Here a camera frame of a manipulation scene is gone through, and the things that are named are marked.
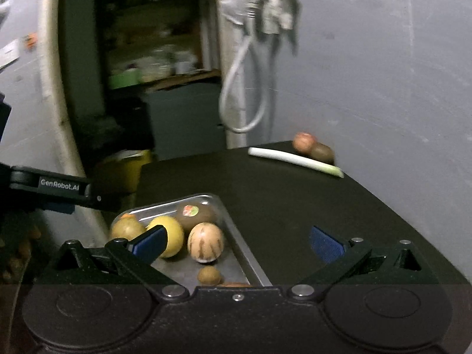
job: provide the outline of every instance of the table top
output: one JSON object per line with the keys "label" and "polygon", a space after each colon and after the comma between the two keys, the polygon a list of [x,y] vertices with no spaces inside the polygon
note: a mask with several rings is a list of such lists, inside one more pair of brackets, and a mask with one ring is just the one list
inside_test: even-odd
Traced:
{"label": "table top", "polygon": [[[262,147],[294,152],[290,142]],[[467,283],[421,234],[347,175],[249,156],[245,147],[143,166],[136,205],[199,193],[221,198],[274,284],[297,283],[324,265],[308,242],[312,226],[374,246],[411,240],[442,283]]]}

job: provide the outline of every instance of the fruit sticker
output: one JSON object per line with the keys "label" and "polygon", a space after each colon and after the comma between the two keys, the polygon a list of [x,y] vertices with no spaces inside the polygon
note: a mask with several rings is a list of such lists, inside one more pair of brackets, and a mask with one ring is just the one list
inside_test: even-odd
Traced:
{"label": "fruit sticker", "polygon": [[183,207],[182,214],[186,217],[194,217],[198,214],[198,206],[187,205]]}

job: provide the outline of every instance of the blue gripper pad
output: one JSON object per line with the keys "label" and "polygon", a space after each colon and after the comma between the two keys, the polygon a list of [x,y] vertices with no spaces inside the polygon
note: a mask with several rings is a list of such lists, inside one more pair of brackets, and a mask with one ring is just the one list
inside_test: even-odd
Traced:
{"label": "blue gripper pad", "polygon": [[324,263],[336,261],[344,255],[344,246],[334,238],[327,235],[316,226],[312,227],[310,232],[310,245],[312,250],[318,255]]}
{"label": "blue gripper pad", "polygon": [[128,250],[148,265],[164,253],[166,247],[167,231],[161,225],[145,231],[128,244]]}

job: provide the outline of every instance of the gray cabinet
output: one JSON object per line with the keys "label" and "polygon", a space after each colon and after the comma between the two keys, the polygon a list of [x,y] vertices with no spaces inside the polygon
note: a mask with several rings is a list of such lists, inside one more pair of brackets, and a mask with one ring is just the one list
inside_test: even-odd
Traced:
{"label": "gray cabinet", "polygon": [[226,149],[218,113],[221,85],[194,83],[143,97],[159,160]]}

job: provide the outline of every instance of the metal tray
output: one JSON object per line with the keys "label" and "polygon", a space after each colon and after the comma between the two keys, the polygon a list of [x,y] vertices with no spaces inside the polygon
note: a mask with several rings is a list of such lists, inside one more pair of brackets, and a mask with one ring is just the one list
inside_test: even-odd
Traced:
{"label": "metal tray", "polygon": [[[225,235],[225,249],[221,256],[215,261],[214,266],[221,272],[224,282],[250,283],[254,286],[271,286],[264,271],[251,253],[249,246],[242,238],[234,225],[228,211],[218,196],[213,194],[197,194],[191,197],[177,199],[156,205],[124,211],[115,218],[113,224],[125,213],[134,214],[139,222],[147,226],[157,216],[176,213],[177,207],[183,202],[197,202],[213,207],[218,227]],[[174,257],[156,259],[151,265],[161,273],[174,281],[185,286],[190,293],[199,286],[197,280],[198,271],[204,267],[188,254],[186,242],[181,251]]]}

